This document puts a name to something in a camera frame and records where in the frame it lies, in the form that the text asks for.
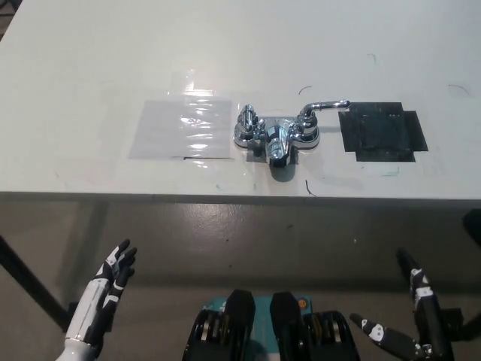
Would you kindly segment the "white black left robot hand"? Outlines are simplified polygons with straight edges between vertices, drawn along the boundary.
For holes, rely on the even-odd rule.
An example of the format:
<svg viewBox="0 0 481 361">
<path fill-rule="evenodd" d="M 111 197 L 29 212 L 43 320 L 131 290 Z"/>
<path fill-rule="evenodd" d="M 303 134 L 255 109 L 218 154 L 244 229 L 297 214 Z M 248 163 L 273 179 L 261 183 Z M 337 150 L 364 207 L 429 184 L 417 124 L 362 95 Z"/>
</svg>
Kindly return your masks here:
<svg viewBox="0 0 481 361">
<path fill-rule="evenodd" d="M 105 258 L 87 284 L 66 332 L 66 338 L 98 346 L 113 317 L 129 278 L 137 249 L 126 239 Z"/>
</svg>

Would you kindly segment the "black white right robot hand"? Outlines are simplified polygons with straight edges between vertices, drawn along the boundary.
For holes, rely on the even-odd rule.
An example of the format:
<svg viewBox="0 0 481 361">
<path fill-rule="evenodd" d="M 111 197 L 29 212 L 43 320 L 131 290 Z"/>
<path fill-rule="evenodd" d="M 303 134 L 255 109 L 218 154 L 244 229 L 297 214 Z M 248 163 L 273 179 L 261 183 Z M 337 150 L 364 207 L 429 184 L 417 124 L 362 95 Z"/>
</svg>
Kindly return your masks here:
<svg viewBox="0 0 481 361">
<path fill-rule="evenodd" d="M 425 271 L 402 247 L 398 248 L 396 258 L 409 282 L 419 340 L 360 314 L 352 313 L 349 318 L 377 347 L 401 360 L 453 360 L 438 297 Z"/>
</svg>

